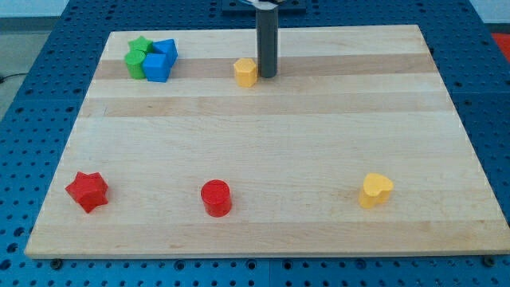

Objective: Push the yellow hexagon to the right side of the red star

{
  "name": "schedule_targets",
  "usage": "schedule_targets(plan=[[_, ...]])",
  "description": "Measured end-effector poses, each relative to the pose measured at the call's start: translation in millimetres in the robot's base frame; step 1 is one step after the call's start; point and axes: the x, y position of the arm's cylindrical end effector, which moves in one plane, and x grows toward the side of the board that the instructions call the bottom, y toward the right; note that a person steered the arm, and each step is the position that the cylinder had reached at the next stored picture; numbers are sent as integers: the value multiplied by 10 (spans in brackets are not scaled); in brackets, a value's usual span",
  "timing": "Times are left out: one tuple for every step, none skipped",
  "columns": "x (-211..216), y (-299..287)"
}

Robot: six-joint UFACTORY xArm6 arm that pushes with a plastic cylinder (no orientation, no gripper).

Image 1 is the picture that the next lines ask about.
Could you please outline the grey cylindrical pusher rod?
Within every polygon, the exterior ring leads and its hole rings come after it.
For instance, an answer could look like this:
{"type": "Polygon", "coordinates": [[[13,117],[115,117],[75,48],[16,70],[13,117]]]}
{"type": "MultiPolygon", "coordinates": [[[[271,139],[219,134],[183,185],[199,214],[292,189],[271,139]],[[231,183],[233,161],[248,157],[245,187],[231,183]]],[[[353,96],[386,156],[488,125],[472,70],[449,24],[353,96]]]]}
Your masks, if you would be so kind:
{"type": "Polygon", "coordinates": [[[257,63],[260,77],[277,74],[278,5],[256,4],[257,63]]]}

